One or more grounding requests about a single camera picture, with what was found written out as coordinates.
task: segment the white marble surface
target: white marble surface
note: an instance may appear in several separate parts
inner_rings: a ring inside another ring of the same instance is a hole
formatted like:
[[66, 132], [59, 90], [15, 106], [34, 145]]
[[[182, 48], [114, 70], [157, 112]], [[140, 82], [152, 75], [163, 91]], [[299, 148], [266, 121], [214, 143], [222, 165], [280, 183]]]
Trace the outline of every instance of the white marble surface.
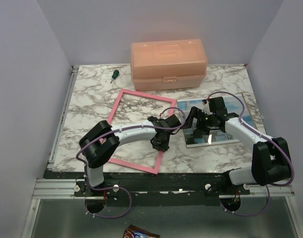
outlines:
[[[120, 71], [120, 75], [113, 83], [110, 83], [115, 69]], [[107, 119], [122, 88], [134, 90], [129, 65], [84, 65], [80, 67], [55, 156], [53, 171], [83, 171], [83, 164], [75, 159], [79, 149], [78, 142], [100, 120]], [[218, 90], [234, 94], [243, 93], [257, 128], [264, 131], [244, 66], [209, 66], [207, 77], [199, 88], [150, 91], [148, 93], [173, 99], [187, 99], [205, 97]], [[145, 120], [150, 115], [158, 116], [167, 106], [169, 104], [164, 102], [125, 95], [111, 124], [129, 124]], [[182, 131], [171, 136], [169, 146], [170, 149], [163, 155], [160, 173], [224, 172], [248, 166], [252, 157], [251, 152], [240, 142], [186, 148]], [[120, 146], [113, 156], [153, 167], [157, 153], [152, 149], [149, 141], [139, 141]], [[104, 166], [104, 171], [140, 172], [111, 163]]]

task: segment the pink picture frame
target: pink picture frame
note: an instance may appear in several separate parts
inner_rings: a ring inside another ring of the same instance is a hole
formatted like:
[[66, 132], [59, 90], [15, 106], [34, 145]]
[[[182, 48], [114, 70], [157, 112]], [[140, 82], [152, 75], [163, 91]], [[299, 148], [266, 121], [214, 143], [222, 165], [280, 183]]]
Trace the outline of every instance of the pink picture frame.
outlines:
[[[156, 99], [158, 101], [168, 102], [168, 103], [171, 103], [171, 105], [170, 105], [171, 107], [175, 107], [176, 103], [177, 103], [177, 100], [175, 100], [175, 99], [156, 96], [156, 95], [152, 95], [152, 94], [148, 94], [148, 93], [131, 91], [131, 90], [127, 90], [127, 89], [122, 89], [120, 91], [120, 93], [118, 94], [116, 100], [115, 100], [115, 103], [114, 103], [114, 106], [112, 108], [112, 111], [111, 111], [110, 115], [108, 116], [108, 119], [107, 119], [108, 123], [111, 123], [111, 121], [114, 117], [114, 114], [116, 112], [116, 109], [117, 109], [117, 107], [118, 107], [118, 105], [121, 101], [121, 98], [123, 97], [124, 94], [130, 94], [130, 95], [139, 96], [139, 97], [143, 97], [143, 98], [151, 98], [151, 99]], [[173, 109], [170, 109], [169, 110], [169, 116], [171, 116], [172, 114], [173, 114]], [[116, 158], [110, 158], [109, 162], [113, 163], [113, 164], [129, 167], [129, 168], [132, 168], [132, 169], [148, 172], [148, 173], [151, 173], [151, 174], [158, 174], [159, 167], [160, 167], [161, 160], [162, 160], [162, 155], [163, 155], [163, 152], [159, 151], [158, 156], [156, 158], [156, 163], [155, 163], [154, 168], [150, 168], [150, 167], [143, 166], [143, 165], [138, 165], [138, 164], [135, 164], [135, 163], [130, 163], [130, 162], [127, 162], [127, 161], [116, 159]]]

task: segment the box lid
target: box lid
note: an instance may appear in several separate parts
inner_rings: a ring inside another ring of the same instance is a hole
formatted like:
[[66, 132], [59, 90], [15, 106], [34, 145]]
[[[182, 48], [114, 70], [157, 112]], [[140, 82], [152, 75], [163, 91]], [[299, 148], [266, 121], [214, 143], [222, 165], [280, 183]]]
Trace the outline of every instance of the box lid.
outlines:
[[132, 79], [205, 75], [207, 57], [200, 39], [133, 43]]

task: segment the box latch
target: box latch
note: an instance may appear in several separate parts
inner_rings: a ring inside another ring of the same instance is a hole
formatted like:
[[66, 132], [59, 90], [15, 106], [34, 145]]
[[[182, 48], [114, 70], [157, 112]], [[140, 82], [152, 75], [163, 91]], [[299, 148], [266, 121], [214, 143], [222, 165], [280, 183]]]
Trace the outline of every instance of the box latch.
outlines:
[[176, 82], [177, 81], [177, 77], [164, 77], [163, 81], [164, 82]]

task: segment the orange plastic storage box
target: orange plastic storage box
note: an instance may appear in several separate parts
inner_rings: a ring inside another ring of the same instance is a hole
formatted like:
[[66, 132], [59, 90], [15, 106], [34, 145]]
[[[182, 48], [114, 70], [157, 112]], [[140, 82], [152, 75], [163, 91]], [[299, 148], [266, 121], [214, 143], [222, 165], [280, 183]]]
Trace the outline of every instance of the orange plastic storage box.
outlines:
[[207, 57], [200, 39], [133, 43], [131, 76], [136, 91], [199, 87]]

